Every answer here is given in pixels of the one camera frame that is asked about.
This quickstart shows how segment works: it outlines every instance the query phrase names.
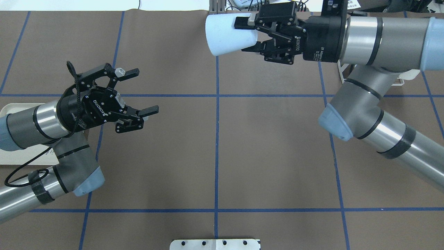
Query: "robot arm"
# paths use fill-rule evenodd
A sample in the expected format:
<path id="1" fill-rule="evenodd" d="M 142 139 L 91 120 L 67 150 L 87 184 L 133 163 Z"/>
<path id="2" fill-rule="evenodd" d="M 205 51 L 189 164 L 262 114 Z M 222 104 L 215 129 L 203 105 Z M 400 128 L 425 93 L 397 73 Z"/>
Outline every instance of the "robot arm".
<path id="1" fill-rule="evenodd" d="M 33 171 L 0 187 L 0 223 L 3 223 L 57 197 L 73 192 L 76 196 L 99 188 L 105 181 L 100 166 L 83 131 L 115 122 L 115 131 L 124 133 L 143 128 L 148 116 L 159 112 L 158 106 L 138 110 L 125 104 L 114 89 L 118 81 L 139 75 L 139 69 L 125 72 L 103 64 L 76 74 L 72 85 L 59 100 L 0 118 L 0 149 L 14 151 L 37 144 L 54 149 L 59 164 Z M 95 80 L 108 77 L 107 87 Z"/>
<path id="2" fill-rule="evenodd" d="M 444 20 L 346 19 L 346 6 L 344 0 L 324 0 L 320 16 L 300 20 L 295 2 L 268 4 L 257 14 L 236 17 L 233 26 L 271 37 L 242 49 L 260 53 L 265 61 L 291 65 L 303 54 L 304 60 L 358 65 L 319 124 L 344 141 L 356 137 L 369 143 L 444 192 L 444 147 L 377 106 L 400 73 L 444 69 Z"/>

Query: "blue joint cap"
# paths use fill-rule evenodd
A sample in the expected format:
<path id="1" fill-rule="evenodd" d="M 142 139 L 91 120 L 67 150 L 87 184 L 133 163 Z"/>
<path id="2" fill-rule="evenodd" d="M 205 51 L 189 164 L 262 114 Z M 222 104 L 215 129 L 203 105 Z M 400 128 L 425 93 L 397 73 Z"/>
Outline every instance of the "blue joint cap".
<path id="1" fill-rule="evenodd" d="M 424 38 L 420 70 L 444 69 L 444 20 L 431 17 Z"/>
<path id="2" fill-rule="evenodd" d="M 100 166 L 92 172 L 85 181 L 82 182 L 76 189 L 74 189 L 73 193 L 76 196 L 82 196 L 91 191 L 94 191 L 101 187 L 105 183 L 105 177 L 103 176 L 102 170 L 100 170 Z"/>
<path id="3" fill-rule="evenodd" d="M 9 133 L 8 124 L 6 123 L 8 116 L 0 117 L 0 149 L 5 151 L 16 151 L 23 148 L 19 147 Z"/>
<path id="4" fill-rule="evenodd" d="M 330 103 L 327 104 L 317 121 L 322 128 L 343 141 L 348 141 L 353 137 L 347 123 Z"/>

